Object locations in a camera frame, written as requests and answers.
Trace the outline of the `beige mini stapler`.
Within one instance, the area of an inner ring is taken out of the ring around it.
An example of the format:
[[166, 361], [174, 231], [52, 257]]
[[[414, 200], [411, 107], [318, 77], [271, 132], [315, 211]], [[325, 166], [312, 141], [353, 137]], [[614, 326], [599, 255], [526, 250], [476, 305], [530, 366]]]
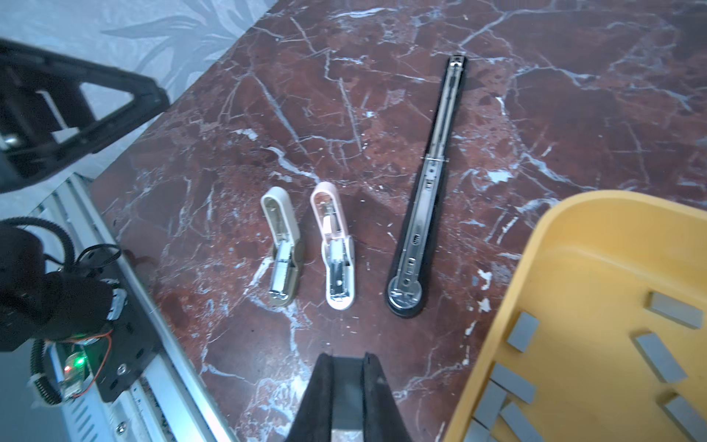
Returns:
[[274, 268], [269, 296], [274, 307], [286, 307], [296, 296], [301, 274], [304, 243], [298, 221], [287, 191], [272, 187], [261, 197], [261, 208], [274, 239]]

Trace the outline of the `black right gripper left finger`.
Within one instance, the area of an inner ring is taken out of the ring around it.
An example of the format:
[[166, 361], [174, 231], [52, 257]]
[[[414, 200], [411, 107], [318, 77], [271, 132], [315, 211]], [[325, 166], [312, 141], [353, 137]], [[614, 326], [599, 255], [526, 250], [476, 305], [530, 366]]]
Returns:
[[330, 442], [336, 386], [334, 357], [319, 355], [286, 442]]

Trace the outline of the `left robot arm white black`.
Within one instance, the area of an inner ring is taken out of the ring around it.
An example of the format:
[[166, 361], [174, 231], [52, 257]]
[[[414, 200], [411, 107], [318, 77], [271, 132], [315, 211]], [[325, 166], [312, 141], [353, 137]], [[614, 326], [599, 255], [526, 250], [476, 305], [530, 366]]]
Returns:
[[[2, 40], [2, 192], [53, 177], [167, 108], [149, 77]], [[112, 403], [159, 350], [121, 257], [109, 243], [77, 250], [49, 220], [2, 220], [1, 349], [31, 343], [31, 384], [47, 405], [90, 390]]]

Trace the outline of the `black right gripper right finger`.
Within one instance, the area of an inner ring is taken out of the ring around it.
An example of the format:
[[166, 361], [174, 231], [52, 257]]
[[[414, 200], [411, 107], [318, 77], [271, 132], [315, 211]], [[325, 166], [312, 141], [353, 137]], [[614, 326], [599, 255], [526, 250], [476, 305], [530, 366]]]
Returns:
[[379, 358], [363, 358], [363, 437], [372, 441], [412, 441], [392, 395]]

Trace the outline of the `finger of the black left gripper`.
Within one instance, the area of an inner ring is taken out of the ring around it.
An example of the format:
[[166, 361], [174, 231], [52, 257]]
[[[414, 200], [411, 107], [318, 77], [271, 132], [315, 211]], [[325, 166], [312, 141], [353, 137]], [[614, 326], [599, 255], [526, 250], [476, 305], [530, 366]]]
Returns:
[[[99, 118], [81, 90], [84, 84], [131, 99]], [[53, 177], [167, 108], [167, 92], [149, 77], [2, 40], [2, 193]]]

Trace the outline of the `black metal stapler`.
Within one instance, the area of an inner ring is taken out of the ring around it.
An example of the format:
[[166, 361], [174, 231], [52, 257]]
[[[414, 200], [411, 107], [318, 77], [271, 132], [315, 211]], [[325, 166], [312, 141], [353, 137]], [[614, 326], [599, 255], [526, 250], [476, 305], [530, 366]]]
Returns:
[[460, 106], [466, 69], [466, 56], [449, 57], [425, 155], [393, 255], [384, 298], [390, 311], [400, 318], [413, 318], [425, 307], [446, 191], [447, 146]]

